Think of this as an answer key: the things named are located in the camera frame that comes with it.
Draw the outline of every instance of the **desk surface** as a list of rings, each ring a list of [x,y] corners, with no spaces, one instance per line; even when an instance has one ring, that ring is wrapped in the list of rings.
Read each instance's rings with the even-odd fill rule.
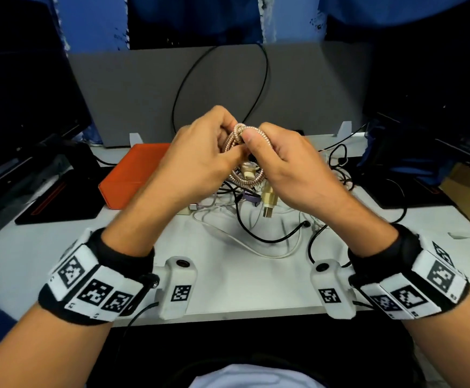
[[[315,146],[323,148],[336,142],[331,136],[312,136]],[[362,136],[348,140],[349,156],[361,155],[365,147]],[[94,149],[95,154],[109,162],[118,162],[128,149]],[[399,217],[401,210],[383,210],[361,188],[355,196],[386,220]],[[242,217],[253,221],[259,208],[249,203],[242,206]],[[61,253],[87,227],[106,226],[118,211],[103,208],[93,220],[29,224],[9,223],[0,231],[0,308],[19,319],[36,301],[49,269]],[[296,242],[264,245],[246,234],[236,218],[226,210],[216,210],[206,220],[266,254],[283,254]],[[298,223],[298,212],[260,219],[254,231],[261,237],[281,237]],[[413,231],[424,231],[447,250],[456,266],[470,278],[470,239],[454,240],[449,232],[470,235],[470,222],[454,207],[409,209],[402,224]],[[270,317],[291,314],[322,313],[324,308],[310,284],[311,264],[306,247],[312,230],[302,231],[297,252],[284,259],[265,259],[195,221],[190,216],[176,216],[155,245],[155,264],[163,265],[175,255],[191,258],[198,269],[198,280],[183,319],[172,322],[221,320],[248,317]],[[331,230],[320,235],[313,245],[314,259],[335,258],[346,262],[346,247]],[[150,292],[141,307],[152,301]],[[149,310],[138,324],[161,323],[156,311]],[[126,325],[129,319],[117,321]]]

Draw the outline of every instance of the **hand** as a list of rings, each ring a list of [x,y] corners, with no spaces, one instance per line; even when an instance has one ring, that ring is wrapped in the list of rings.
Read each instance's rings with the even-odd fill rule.
[[[164,194],[174,199],[177,210],[217,192],[230,172],[247,157],[244,145],[220,152],[236,124],[229,111],[215,106],[190,126],[181,128],[148,187],[158,184]]]
[[[348,196],[346,189],[307,138],[271,123],[263,123],[260,129],[272,148],[255,130],[245,129],[242,138],[273,189],[290,207],[325,220],[334,198]]]

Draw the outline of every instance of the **rose gold braided cable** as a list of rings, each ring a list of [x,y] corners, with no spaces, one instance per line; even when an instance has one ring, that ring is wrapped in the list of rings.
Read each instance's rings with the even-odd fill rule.
[[[241,137],[241,133],[246,128],[251,128],[251,129],[256,130],[265,139],[265,141],[270,146],[272,146],[267,135],[264,132],[262,132],[260,129],[255,128],[255,127],[248,127],[244,125],[243,123],[238,123],[237,125],[233,127],[233,132],[231,132],[230,136],[228,136],[228,138],[226,139],[226,142],[224,143],[223,152],[226,152],[232,149],[238,144],[244,143]],[[262,181],[264,181],[265,174],[264,174],[264,170],[260,169],[258,170],[258,173],[255,176],[255,179],[246,179],[246,178],[241,177],[239,174],[237,174],[234,169],[232,170],[232,173],[228,176],[228,179],[240,187],[249,189],[249,188],[259,185]]]

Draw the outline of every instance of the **orange case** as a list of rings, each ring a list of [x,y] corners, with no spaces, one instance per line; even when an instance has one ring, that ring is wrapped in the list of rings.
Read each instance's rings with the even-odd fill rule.
[[[158,167],[170,143],[135,144],[99,184],[111,209],[124,209]]]

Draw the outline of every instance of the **white shirt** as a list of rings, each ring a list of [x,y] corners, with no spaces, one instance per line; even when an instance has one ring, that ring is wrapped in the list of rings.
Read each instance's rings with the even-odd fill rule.
[[[190,388],[325,388],[307,375],[257,365],[229,365],[196,377]]]

